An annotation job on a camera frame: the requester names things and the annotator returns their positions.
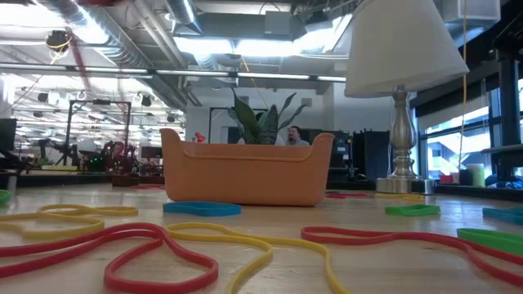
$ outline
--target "blue rubber band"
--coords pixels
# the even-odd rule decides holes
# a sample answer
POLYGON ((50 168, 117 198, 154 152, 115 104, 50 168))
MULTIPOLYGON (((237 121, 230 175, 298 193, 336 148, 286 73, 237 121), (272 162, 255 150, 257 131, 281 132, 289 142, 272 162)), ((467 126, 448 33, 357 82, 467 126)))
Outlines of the blue rubber band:
POLYGON ((183 201, 165 203, 163 212, 189 213, 196 216, 233 216, 242 212, 242 207, 230 203, 215 203, 208 201, 183 201))
POLYGON ((523 225, 523 209, 521 207, 515 207, 513 209, 483 208, 483 217, 523 225))

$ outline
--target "computer monitor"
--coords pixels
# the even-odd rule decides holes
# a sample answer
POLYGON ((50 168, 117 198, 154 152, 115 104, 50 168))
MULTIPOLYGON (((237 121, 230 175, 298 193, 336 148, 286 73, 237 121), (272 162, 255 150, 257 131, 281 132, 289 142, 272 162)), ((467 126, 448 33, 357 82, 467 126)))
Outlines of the computer monitor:
POLYGON ((141 147, 142 158, 162 158, 162 147, 143 146, 141 147))
POLYGON ((0 150, 14 150, 16 119, 0 118, 0 150))

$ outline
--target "green plant leaves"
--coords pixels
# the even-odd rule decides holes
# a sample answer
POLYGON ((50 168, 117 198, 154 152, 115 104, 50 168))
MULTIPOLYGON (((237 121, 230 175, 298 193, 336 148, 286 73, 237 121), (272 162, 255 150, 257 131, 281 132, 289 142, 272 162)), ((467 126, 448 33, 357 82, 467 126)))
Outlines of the green plant leaves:
POLYGON ((236 116, 236 111, 232 108, 227 109, 227 114, 229 114, 229 117, 232 118, 236 124, 238 125, 239 135, 244 138, 245 130, 244 125, 239 121, 238 117, 236 116))
POLYGON ((258 144, 274 145, 276 143, 276 137, 278 136, 278 110, 275 105, 272 105, 270 110, 265 112, 264 115, 265 114, 267 114, 266 120, 258 136, 258 144))
POLYGON ((267 121, 268 116, 269 116, 269 112, 266 111, 263 114, 261 114, 260 119, 258 119, 258 126, 260 126, 262 131, 263 131, 263 126, 265 125, 265 122, 267 121))
POLYGON ((298 107, 296 109, 296 112, 293 114, 293 116, 291 118, 289 118, 288 120, 284 121, 281 124, 281 126, 279 126, 278 131, 285 127, 288 127, 288 125, 290 125, 293 122, 294 118, 297 117, 302 112, 302 110, 306 107, 307 107, 307 105, 300 105, 300 107, 298 107))
POLYGON ((289 105, 291 105, 291 102, 293 102, 293 98, 295 95, 296 93, 292 94, 291 96, 287 97, 287 99, 285 99, 284 107, 279 112, 278 119, 281 118, 281 114, 284 112, 284 110, 288 108, 289 105))
POLYGON ((249 130, 248 128, 245 129, 244 140, 245 140, 245 144, 252 144, 252 145, 260 144, 259 139, 256 136, 254 136, 251 133, 251 130, 249 130))
POLYGON ((233 93, 235 94, 235 112, 236 116, 238 117, 238 120, 242 123, 244 126, 245 134, 247 134, 247 129, 249 132, 257 137, 260 134, 260 131, 262 129, 258 125, 256 121, 256 116, 254 115, 253 110, 251 107, 246 104, 245 102, 241 101, 238 96, 236 95, 235 89, 231 88, 233 93))

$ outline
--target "table lamp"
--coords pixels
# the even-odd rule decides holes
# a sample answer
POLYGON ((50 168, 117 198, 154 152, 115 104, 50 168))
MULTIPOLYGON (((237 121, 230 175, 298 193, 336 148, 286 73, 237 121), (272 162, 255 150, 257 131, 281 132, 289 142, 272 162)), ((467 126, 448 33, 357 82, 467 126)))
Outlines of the table lamp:
POLYGON ((468 67, 432 0, 364 0, 352 22, 345 96, 392 96, 395 102, 390 139, 395 170, 378 179, 377 191, 410 193, 413 180, 422 179, 413 172, 410 158, 418 134, 409 115, 408 93, 463 76, 468 67))

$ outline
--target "green rubber band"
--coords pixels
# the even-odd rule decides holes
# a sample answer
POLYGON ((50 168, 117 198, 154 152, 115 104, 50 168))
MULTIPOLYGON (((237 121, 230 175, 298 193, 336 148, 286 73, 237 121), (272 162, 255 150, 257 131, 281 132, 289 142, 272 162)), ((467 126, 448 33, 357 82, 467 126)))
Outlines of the green rubber band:
POLYGON ((0 205, 4 205, 11 201, 11 193, 7 190, 0 190, 0 205))
POLYGON ((506 253, 523 256, 523 235, 487 229, 458 229, 458 238, 492 247, 506 253))
POLYGON ((405 207, 385 207, 385 213, 391 216, 428 216, 440 213, 440 207, 425 204, 405 207))

